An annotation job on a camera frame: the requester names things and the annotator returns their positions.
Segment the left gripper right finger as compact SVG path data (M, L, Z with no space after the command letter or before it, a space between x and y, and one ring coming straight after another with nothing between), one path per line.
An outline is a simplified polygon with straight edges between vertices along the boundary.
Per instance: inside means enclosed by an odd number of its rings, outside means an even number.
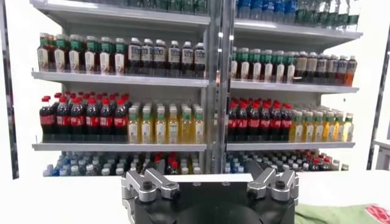
M297 201L299 196L299 177L294 170L277 172L265 163L247 162L247 171L253 180L247 183L248 197L259 200L270 195L275 201Z

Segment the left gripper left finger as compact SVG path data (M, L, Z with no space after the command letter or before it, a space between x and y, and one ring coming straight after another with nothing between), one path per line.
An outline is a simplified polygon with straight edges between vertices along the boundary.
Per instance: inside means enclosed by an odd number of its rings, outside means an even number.
M143 174L136 170L127 171L121 180L121 186L132 195L138 197L142 203L151 203L157 199L159 193L163 199L175 201L180 197L180 185L168 180L164 175L165 161L148 163Z

